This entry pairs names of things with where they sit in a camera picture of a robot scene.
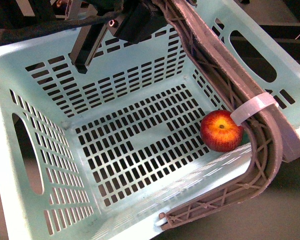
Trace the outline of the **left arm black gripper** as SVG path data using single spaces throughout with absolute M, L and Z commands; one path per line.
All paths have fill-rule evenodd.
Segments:
M 107 30 L 120 40 L 138 44 L 166 25 L 163 12 L 151 0 L 125 0 L 122 13 L 108 24 L 80 29 L 69 58 L 80 74 L 86 74 Z

